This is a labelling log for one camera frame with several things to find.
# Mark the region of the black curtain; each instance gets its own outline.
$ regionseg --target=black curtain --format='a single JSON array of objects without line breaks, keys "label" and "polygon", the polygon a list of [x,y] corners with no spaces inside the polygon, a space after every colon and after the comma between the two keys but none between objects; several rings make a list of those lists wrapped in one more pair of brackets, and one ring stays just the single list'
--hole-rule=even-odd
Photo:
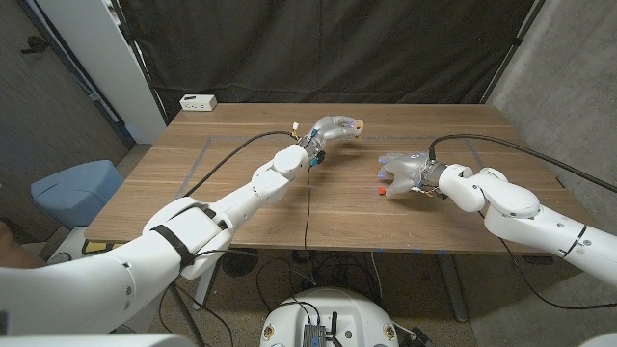
[{"label": "black curtain", "polygon": [[477,103],[533,0],[124,0],[170,116],[219,102]]}]

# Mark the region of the transparent robotic hand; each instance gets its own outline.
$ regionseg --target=transparent robotic hand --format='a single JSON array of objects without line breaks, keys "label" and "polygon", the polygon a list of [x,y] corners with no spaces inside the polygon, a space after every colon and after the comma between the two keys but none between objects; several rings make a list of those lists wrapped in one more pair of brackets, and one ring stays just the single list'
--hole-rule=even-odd
[{"label": "transparent robotic hand", "polygon": [[388,153],[379,157],[384,164],[377,173],[379,178],[394,178],[394,181],[386,190],[386,196],[407,193],[409,191],[421,191],[422,172],[429,166],[428,155],[425,153]]},{"label": "transparent robotic hand", "polygon": [[323,160],[325,156],[323,149],[328,140],[345,136],[359,139],[363,129],[364,122],[362,120],[354,120],[346,116],[327,116],[317,121],[312,130],[300,139],[299,145],[311,157],[310,165],[314,166]]}]

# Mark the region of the black wire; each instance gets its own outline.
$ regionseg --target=black wire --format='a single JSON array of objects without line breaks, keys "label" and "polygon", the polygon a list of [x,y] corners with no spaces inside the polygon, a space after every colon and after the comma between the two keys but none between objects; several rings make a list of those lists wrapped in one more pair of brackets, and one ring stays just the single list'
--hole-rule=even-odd
[{"label": "black wire", "polygon": [[255,135],[253,136],[251,139],[247,140],[244,144],[240,145],[240,147],[236,148],[232,153],[230,153],[227,157],[225,157],[225,159],[223,159],[219,164],[217,164],[214,169],[212,169],[206,176],[204,176],[201,181],[199,181],[193,188],[191,188],[188,192],[186,192],[186,194],[184,195],[184,197],[189,197],[191,196],[191,194],[193,194],[198,188],[201,187],[201,185],[208,179],[210,178],[210,176],[212,176],[214,173],[216,173],[217,170],[219,170],[223,164],[225,164],[229,158],[231,158],[235,153],[237,153],[240,149],[244,148],[246,145],[248,145],[249,143],[251,143],[252,141],[260,138],[260,137],[264,137],[264,136],[268,136],[268,135],[275,135],[275,134],[283,134],[283,135],[289,135],[292,139],[296,140],[296,138],[289,132],[289,131],[282,131],[282,130],[276,130],[276,131],[268,131],[265,132],[263,134],[259,134],[259,135]]},{"label": "black wire", "polygon": [[[480,216],[482,216],[482,218],[484,218],[484,215],[482,214],[482,212],[478,211],[478,213],[480,214]],[[503,247],[505,247],[505,249],[510,254],[510,257],[512,258],[512,261],[514,261],[514,264],[517,266],[517,270],[519,270],[519,274],[521,274],[521,276],[523,277],[524,282],[527,284],[529,289],[533,292],[533,294],[535,294],[543,302],[545,302],[545,303],[547,303],[547,304],[549,304],[551,306],[559,307],[559,308],[563,308],[563,309],[596,309],[596,308],[606,308],[606,307],[617,307],[617,303],[590,305],[590,306],[583,306],[583,307],[569,307],[569,306],[564,306],[564,305],[556,304],[556,303],[553,303],[553,302],[545,299],[542,295],[540,295],[540,293],[538,293],[538,291],[536,291],[534,289],[534,287],[531,285],[531,283],[529,283],[529,280],[527,279],[527,276],[524,274],[523,269],[521,268],[521,265],[519,265],[519,262],[514,257],[514,255],[512,254],[512,251],[510,251],[510,248],[505,243],[505,241],[503,241],[503,239],[501,237],[499,237],[499,241],[501,241],[501,243],[503,244]]]},{"label": "black wire", "polygon": [[193,259],[197,259],[198,257],[200,257],[202,255],[213,254],[213,253],[233,253],[233,254],[243,254],[243,255],[250,255],[250,256],[254,256],[254,257],[259,257],[259,254],[254,254],[254,253],[245,252],[245,251],[237,251],[237,250],[210,250],[210,251],[199,252],[198,254],[193,255]]},{"label": "black wire", "polygon": [[286,307],[286,306],[289,306],[289,305],[296,305],[296,304],[298,304],[298,305],[300,305],[300,306],[302,306],[302,305],[308,305],[308,306],[312,307],[312,309],[314,309],[314,310],[315,310],[315,312],[317,313],[317,325],[321,324],[321,314],[319,314],[319,310],[317,310],[317,307],[315,307],[315,306],[314,306],[313,304],[311,304],[311,303],[295,301],[295,302],[289,302],[289,303],[283,303],[283,304],[280,304],[280,305],[278,305],[277,307],[275,307],[275,309],[277,309],[277,308],[279,308],[279,307]]},{"label": "black wire", "polygon": [[228,330],[229,341],[231,342],[231,347],[233,347],[233,334],[231,333],[231,328],[229,327],[227,322],[223,318],[221,318],[218,314],[216,314],[213,310],[211,310],[210,308],[206,307],[204,304],[198,302],[186,289],[182,288],[179,285],[176,285],[175,287],[177,289],[179,289],[180,292],[182,292],[184,295],[186,295],[189,299],[191,299],[191,301],[193,303],[195,303],[197,306],[203,308],[205,311],[207,311],[208,313],[212,314],[216,319],[218,319],[221,323],[223,323],[223,325],[225,326],[225,329]]},{"label": "black wire", "polygon": [[163,292],[163,296],[161,296],[161,301],[158,303],[158,320],[161,321],[161,324],[163,325],[163,328],[165,328],[165,330],[169,333],[169,334],[173,334],[172,331],[169,329],[169,327],[167,326],[167,324],[165,324],[165,322],[163,321],[163,315],[161,315],[161,308],[163,307],[163,299],[165,299],[165,295],[167,294],[167,292],[169,291],[170,287],[168,286],[167,288],[165,288],[165,291]]},{"label": "black wire", "polygon": [[125,328],[125,329],[129,330],[132,334],[136,334],[137,333],[137,332],[135,332],[133,330],[133,328],[131,328],[131,327],[125,325],[125,324],[120,324],[120,326],[118,328]]},{"label": "black wire", "polygon": [[308,185],[308,208],[307,208],[307,224],[305,225],[305,251],[309,251],[307,248],[307,233],[309,233],[309,217],[310,217],[310,167],[307,170],[307,185]]},{"label": "black wire", "polygon": [[[295,296],[294,296],[294,291],[295,289],[293,288],[293,283],[291,281],[291,264],[289,263],[289,261],[285,258],[274,258],[270,261],[268,261],[267,263],[263,264],[261,266],[261,268],[259,269],[259,271],[257,271],[257,276],[255,277],[255,286],[257,287],[257,294],[259,294],[259,299],[261,299],[261,302],[266,306],[266,308],[268,308],[268,314],[270,314],[272,312],[272,309],[270,308],[270,306],[268,305],[268,303],[266,302],[265,297],[263,296],[263,293],[261,293],[261,287],[259,287],[259,275],[261,275],[261,272],[263,271],[263,269],[266,268],[266,266],[270,265],[271,263],[280,260],[280,261],[284,261],[287,264],[287,270],[288,270],[288,276],[289,276],[289,286],[291,289],[291,298],[294,300],[294,302],[298,303],[298,300],[296,300]],[[302,307],[302,309],[305,311],[305,313],[307,314],[308,317],[308,323],[310,324],[310,314],[309,311],[307,310],[306,307],[304,307],[302,304],[300,304],[300,306]]]},{"label": "black wire", "polygon": [[[165,322],[163,321],[163,316],[161,315],[161,308],[163,306],[163,299],[165,299],[165,295],[167,294],[167,292],[170,289],[170,285],[167,286],[167,288],[165,288],[165,291],[163,292],[163,296],[161,296],[161,301],[158,303],[158,319],[161,321],[161,324],[163,325],[163,328],[165,328],[165,330],[169,333],[169,334],[174,334],[174,332],[172,332],[172,330],[167,326],[167,324],[165,324]],[[206,342],[203,343],[206,347],[212,347],[211,345],[207,344]]]},{"label": "black wire", "polygon": [[189,330],[195,337],[198,346],[205,347],[206,343],[203,341],[203,337],[201,336],[200,329],[197,327],[197,324],[195,323],[195,319],[193,319],[193,316],[191,315],[191,311],[184,304],[184,301],[182,300],[180,293],[177,292],[177,287],[175,285],[175,282],[173,281],[172,283],[170,283],[168,288],[170,290],[170,293],[172,293],[172,296],[174,297],[175,303],[180,309],[180,312],[184,316],[184,319],[186,320],[186,323],[189,326]]},{"label": "black wire", "polygon": [[[345,261],[342,261],[340,257],[341,254],[343,254]],[[328,262],[332,262],[331,260],[335,260],[337,263],[329,264]],[[333,268],[333,270],[330,271],[330,276],[332,277],[333,282],[337,286],[344,286],[344,287],[347,287],[348,289],[352,289],[356,292],[362,293],[366,297],[372,298],[373,302],[379,305],[382,303],[381,296],[379,295],[379,287],[377,285],[377,281],[371,275],[371,273],[368,270],[366,270],[366,267],[362,266],[360,262],[354,256],[348,253],[341,253],[341,252],[329,253],[324,259],[322,259],[321,261],[317,261],[317,266],[314,267],[313,269],[316,277],[321,278],[321,272],[322,272],[323,267]],[[368,293],[366,293],[363,290],[359,290],[359,288],[355,287],[354,285],[351,285],[348,282],[350,275],[347,274],[346,268],[349,268],[349,267],[358,268],[361,270],[363,274],[365,274],[366,283],[368,287]]]},{"label": "black wire", "polygon": [[608,182],[604,182],[603,180],[596,178],[594,176],[592,176],[589,173],[584,173],[578,169],[575,169],[573,167],[571,167],[568,164],[565,164],[563,162],[560,162],[556,159],[553,159],[545,154],[542,154],[540,152],[537,152],[535,150],[526,148],[526,147],[522,147],[510,142],[507,142],[505,140],[501,140],[498,138],[494,138],[494,137],[490,137],[490,136],[485,136],[485,135],[477,135],[477,134],[454,134],[454,135],[446,135],[446,136],[441,136],[440,138],[435,139],[435,141],[433,141],[433,143],[431,144],[431,146],[428,148],[428,157],[430,160],[435,160],[436,155],[435,155],[435,145],[441,141],[445,141],[445,140],[452,140],[452,139],[475,139],[475,140],[484,140],[484,141],[490,141],[490,142],[494,142],[506,147],[510,147],[512,149],[521,151],[523,153],[527,153],[529,155],[532,155],[536,158],[540,158],[546,162],[549,162],[553,165],[558,166],[561,169],[567,170],[569,172],[571,172],[572,174],[576,174],[582,178],[585,178],[586,180],[596,183],[601,187],[604,187],[606,189],[608,189],[609,191],[615,192],[617,193],[617,187],[608,183]]}]

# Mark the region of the black strap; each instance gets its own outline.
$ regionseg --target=black strap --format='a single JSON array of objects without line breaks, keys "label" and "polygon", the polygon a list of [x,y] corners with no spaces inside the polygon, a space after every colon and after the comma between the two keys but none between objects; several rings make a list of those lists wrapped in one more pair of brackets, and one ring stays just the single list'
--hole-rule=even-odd
[{"label": "black strap", "polygon": [[159,225],[153,227],[152,230],[160,233],[161,236],[165,237],[165,239],[170,243],[170,245],[174,247],[175,251],[180,255],[181,269],[195,263],[195,257],[193,256],[193,254],[189,252],[189,249],[186,248],[186,245],[184,245],[184,243],[180,241],[180,239],[177,238],[174,232],[169,230],[168,227]]}]

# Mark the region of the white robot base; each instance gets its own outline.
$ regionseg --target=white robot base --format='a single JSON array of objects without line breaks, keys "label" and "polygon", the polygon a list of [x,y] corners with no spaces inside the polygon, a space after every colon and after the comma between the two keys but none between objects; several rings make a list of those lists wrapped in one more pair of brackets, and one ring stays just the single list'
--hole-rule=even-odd
[{"label": "white robot base", "polygon": [[358,293],[319,287],[301,292],[295,298],[302,305],[288,299],[268,315],[259,346],[398,346],[396,330],[388,314]]}]

